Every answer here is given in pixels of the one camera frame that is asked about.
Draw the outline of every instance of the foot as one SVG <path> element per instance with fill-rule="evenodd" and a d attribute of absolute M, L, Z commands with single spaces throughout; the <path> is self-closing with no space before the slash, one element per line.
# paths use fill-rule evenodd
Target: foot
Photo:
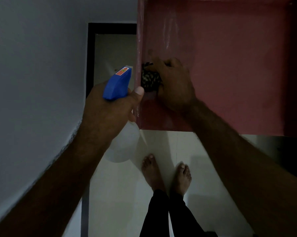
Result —
<path fill-rule="evenodd" d="M 157 189 L 165 191 L 165 185 L 153 154 L 149 154 L 144 158 L 142 162 L 142 172 L 146 182 L 153 191 Z"/>
<path fill-rule="evenodd" d="M 172 183 L 172 191 L 182 196 L 187 192 L 191 183 L 191 174 L 188 165 L 179 164 L 176 170 L 176 175 Z"/>

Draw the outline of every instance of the black leggings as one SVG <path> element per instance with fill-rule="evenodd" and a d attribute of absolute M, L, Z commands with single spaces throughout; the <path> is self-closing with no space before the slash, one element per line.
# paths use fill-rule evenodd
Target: black leggings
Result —
<path fill-rule="evenodd" d="M 168 211 L 175 237 L 207 236 L 186 207 L 180 194 L 170 193 L 170 198 L 168 198 L 164 191 L 155 190 L 148 206 L 140 237 L 169 236 Z"/>

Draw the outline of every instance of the hand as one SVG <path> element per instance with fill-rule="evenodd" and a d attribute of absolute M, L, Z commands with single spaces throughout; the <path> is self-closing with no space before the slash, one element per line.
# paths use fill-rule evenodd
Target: hand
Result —
<path fill-rule="evenodd" d="M 86 99 L 81 128 L 90 133 L 91 138 L 97 138 L 98 144 L 109 146 L 112 139 L 126 125 L 127 121 L 135 121 L 131 111 L 141 102 L 144 89 L 137 87 L 129 95 L 115 101 L 103 99 L 103 90 L 106 83 L 101 83 L 92 88 Z"/>
<path fill-rule="evenodd" d="M 147 66 L 146 70 L 159 72 L 163 81 L 163 85 L 158 89 L 159 99 L 173 111 L 185 112 L 196 99 L 189 70 L 177 58 L 163 62 L 152 50 L 149 55 L 153 65 Z"/>

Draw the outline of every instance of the person's right arm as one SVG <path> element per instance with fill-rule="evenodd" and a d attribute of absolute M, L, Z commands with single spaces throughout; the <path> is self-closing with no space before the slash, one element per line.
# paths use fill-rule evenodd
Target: person's right arm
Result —
<path fill-rule="evenodd" d="M 152 56 L 163 85 L 158 97 L 181 113 L 206 149 L 218 175 L 255 233 L 297 236 L 297 178 L 242 138 L 195 96 L 189 71 L 172 58 Z"/>

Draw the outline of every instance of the red tray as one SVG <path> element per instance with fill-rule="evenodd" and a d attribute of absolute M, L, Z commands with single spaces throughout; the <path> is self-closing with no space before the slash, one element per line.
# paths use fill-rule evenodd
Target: red tray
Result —
<path fill-rule="evenodd" d="M 153 49 L 239 133 L 297 137 L 297 0 L 139 0 L 137 24 L 135 86 Z M 140 129 L 191 131 L 155 92 L 135 114 Z"/>

